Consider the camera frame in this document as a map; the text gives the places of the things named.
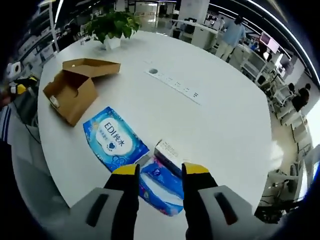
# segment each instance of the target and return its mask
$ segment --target blue tissue pack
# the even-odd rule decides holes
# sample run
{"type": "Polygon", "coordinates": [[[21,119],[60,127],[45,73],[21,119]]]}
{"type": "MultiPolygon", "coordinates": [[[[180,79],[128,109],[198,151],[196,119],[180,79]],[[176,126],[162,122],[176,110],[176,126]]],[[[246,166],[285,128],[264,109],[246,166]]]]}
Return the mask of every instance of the blue tissue pack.
{"type": "Polygon", "coordinates": [[[168,216],[177,215],[184,209],[182,180],[155,157],[140,170],[139,195],[168,216]]]}
{"type": "Polygon", "coordinates": [[[149,152],[128,124],[107,107],[83,124],[86,140],[97,158],[113,172],[149,152]]]}

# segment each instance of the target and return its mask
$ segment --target floor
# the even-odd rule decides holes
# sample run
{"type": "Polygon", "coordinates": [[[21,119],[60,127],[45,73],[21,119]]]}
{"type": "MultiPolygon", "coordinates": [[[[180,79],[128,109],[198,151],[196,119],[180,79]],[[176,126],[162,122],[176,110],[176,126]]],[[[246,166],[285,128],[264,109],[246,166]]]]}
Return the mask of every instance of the floor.
{"type": "MultiPolygon", "coordinates": [[[[158,18],[156,16],[141,16],[141,30],[169,34],[171,28],[169,18],[158,18]]],[[[290,174],[290,167],[297,159],[298,148],[294,142],[293,133],[290,126],[282,126],[275,114],[270,112],[272,151],[270,158],[270,171],[280,169],[285,174],[290,174]]],[[[283,187],[282,183],[272,182],[267,179],[265,189],[261,198],[261,205],[268,205],[273,201],[273,196],[277,195],[283,187]]]]}

